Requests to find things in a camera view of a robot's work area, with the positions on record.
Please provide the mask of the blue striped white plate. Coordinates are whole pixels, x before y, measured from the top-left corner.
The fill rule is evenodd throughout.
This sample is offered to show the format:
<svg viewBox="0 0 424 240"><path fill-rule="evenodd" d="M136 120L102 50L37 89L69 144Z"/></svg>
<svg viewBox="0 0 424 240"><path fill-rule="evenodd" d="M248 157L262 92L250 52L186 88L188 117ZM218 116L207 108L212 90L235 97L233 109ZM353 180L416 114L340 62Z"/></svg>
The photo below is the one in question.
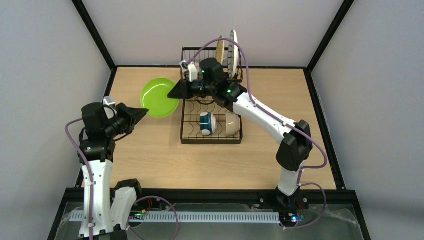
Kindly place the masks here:
<svg viewBox="0 0 424 240"><path fill-rule="evenodd" d="M230 32L230 39L232 42L228 43L228 61L227 69L228 74L231 79L233 79L237 74L237 67L239 64L239 48L235 43L238 43L237 32L232 29Z"/></svg>

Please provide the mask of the white ceramic bowl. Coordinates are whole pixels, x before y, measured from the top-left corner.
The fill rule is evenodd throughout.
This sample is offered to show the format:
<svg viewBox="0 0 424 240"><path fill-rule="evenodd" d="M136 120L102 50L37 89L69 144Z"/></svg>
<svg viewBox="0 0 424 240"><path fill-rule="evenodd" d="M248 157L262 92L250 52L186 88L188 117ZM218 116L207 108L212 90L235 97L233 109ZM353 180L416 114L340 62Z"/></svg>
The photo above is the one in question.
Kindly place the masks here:
<svg viewBox="0 0 424 240"><path fill-rule="evenodd" d="M236 135L241 130L241 121L238 114L227 112L225 114L225 131L226 136Z"/></svg>

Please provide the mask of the green plate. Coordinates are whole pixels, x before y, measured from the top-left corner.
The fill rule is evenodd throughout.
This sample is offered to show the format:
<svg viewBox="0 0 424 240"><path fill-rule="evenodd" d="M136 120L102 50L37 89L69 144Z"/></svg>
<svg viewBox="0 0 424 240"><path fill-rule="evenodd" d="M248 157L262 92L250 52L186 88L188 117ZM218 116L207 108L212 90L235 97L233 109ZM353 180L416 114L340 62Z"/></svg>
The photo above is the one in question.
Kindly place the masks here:
<svg viewBox="0 0 424 240"><path fill-rule="evenodd" d="M174 81L159 77L150 80L143 87L140 104L144 109L148 109L147 115L152 118L166 118L176 111L180 100L168 98L168 94L175 86Z"/></svg>

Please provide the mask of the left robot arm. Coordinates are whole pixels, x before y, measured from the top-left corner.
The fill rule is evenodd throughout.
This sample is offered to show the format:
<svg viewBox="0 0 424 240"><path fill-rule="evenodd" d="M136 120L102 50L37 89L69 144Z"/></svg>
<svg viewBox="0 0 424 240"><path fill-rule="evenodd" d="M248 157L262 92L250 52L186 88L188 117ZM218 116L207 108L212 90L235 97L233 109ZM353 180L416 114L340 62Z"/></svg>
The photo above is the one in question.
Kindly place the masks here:
<svg viewBox="0 0 424 240"><path fill-rule="evenodd" d="M148 113L146 108L132 108L124 103L111 107L94 102L81 109L87 135L80 140L79 153L84 177L83 220L79 238L88 240L122 231L132 204L141 196L137 179L118 182L118 199L111 202L110 179L114 167L115 138L130 135Z"/></svg>

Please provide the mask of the small blue rimmed bowl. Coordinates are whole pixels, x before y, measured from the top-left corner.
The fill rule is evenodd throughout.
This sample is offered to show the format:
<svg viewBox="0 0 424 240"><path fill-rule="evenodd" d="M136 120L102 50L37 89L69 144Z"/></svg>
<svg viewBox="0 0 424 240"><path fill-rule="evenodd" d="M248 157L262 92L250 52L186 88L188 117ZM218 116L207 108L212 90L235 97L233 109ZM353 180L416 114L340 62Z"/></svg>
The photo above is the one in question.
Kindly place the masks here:
<svg viewBox="0 0 424 240"><path fill-rule="evenodd" d="M217 119L211 112L201 112L199 120L201 134L204 137L211 136L216 132Z"/></svg>

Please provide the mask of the black frame front rail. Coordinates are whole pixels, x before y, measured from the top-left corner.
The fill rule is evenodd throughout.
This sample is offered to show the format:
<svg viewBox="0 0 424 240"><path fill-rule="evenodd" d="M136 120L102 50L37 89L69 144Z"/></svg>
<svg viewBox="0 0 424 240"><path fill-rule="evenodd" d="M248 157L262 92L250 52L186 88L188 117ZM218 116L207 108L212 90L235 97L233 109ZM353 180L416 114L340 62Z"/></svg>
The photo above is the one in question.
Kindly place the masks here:
<svg viewBox="0 0 424 240"><path fill-rule="evenodd" d="M278 203L278 197L285 195L276 189L272 190L195 190L195 189L161 189L144 188L141 197L157 196L172 204L273 204ZM324 202L329 205L354 205L358 197L354 190L299 190L294 198L299 202L307 200L308 204L319 205Z"/></svg>

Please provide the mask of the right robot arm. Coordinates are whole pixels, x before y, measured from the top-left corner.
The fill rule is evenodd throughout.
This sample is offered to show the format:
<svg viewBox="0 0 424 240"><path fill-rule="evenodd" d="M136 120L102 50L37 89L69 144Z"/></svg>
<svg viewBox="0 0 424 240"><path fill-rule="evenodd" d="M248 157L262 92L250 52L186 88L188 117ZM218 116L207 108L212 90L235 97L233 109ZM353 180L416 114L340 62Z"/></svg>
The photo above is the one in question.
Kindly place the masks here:
<svg viewBox="0 0 424 240"><path fill-rule="evenodd" d="M287 197L294 195L300 187L301 168L313 149L309 124L304 120L296 122L262 105L246 87L232 80L214 57L202 60L198 66L186 60L179 65L184 76L168 98L211 97L221 108L260 126L279 144L276 160L282 169L277 189Z"/></svg>

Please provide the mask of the woven bamboo coaster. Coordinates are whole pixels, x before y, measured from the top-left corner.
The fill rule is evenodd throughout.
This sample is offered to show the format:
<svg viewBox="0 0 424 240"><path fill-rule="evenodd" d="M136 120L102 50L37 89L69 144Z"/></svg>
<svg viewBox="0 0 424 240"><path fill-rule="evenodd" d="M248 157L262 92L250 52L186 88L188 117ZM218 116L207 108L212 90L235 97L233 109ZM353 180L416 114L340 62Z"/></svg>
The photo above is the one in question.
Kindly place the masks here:
<svg viewBox="0 0 424 240"><path fill-rule="evenodd" d="M215 59L217 60L218 63L223 65L224 59L225 59L225 41L224 40L219 40L217 42L216 50L215 50Z"/></svg>

